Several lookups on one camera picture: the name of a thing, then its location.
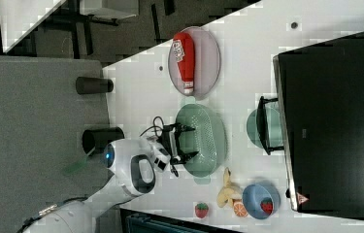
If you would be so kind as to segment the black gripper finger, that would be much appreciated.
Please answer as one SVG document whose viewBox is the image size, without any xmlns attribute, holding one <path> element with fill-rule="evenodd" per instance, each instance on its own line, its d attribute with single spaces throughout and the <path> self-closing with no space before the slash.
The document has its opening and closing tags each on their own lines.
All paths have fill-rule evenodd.
<svg viewBox="0 0 364 233">
<path fill-rule="evenodd" d="M 178 123 L 178 122 L 175 124 L 175 127 L 176 127 L 177 132 L 188 132 L 188 131 L 194 131 L 195 130 L 194 127 L 184 125 L 184 124 L 181 124 L 181 123 Z"/>
<path fill-rule="evenodd" d="M 197 151 L 192 151 L 185 153 L 183 151 L 179 151 L 177 157 L 174 159 L 175 164 L 185 164 L 190 159 L 192 159 L 194 156 L 198 154 Z"/>
</svg>

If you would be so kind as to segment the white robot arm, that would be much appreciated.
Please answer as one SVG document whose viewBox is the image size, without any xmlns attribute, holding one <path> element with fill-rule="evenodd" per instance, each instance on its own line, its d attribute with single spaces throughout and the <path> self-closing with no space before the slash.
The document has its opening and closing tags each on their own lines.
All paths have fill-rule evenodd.
<svg viewBox="0 0 364 233">
<path fill-rule="evenodd" d="M 94 194 L 53 204 L 27 219 L 17 233 L 94 233 L 96 219 L 113 206 L 150 193 L 156 174 L 192 159 L 180 149 L 179 137 L 193 128 L 181 123 L 163 125 L 151 135 L 108 143 L 102 159 L 112 175 Z"/>
</svg>

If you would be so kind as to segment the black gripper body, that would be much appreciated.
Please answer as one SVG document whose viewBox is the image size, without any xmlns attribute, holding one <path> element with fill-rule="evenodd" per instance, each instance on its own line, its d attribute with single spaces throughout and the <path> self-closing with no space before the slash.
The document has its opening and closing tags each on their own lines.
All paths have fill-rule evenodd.
<svg viewBox="0 0 364 233">
<path fill-rule="evenodd" d="M 174 123 L 164 125 L 161 135 L 159 136 L 159 143 L 170 154 L 171 165 L 182 164 L 182 158 L 178 153 L 178 137 L 181 133 L 182 125 L 180 123 Z"/>
</svg>

